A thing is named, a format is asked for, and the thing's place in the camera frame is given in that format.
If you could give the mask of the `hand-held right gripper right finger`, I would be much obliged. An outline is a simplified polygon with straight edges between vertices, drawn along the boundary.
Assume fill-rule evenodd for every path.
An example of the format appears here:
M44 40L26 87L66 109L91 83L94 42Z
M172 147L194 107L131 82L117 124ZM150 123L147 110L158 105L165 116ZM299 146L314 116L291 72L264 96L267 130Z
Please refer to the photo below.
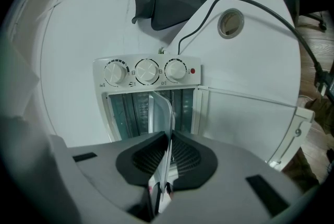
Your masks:
M200 163L173 183L161 223L288 223L303 196L283 173L251 152L201 136L174 139L199 151Z

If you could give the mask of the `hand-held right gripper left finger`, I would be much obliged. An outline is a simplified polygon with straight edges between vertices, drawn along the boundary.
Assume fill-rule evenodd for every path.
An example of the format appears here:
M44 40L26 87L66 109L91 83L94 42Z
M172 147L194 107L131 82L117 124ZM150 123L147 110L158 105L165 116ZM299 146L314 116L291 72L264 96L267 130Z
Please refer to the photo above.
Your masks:
M156 132L108 144L70 148L75 164L97 191L119 209L151 222L155 212L149 180L168 140Z

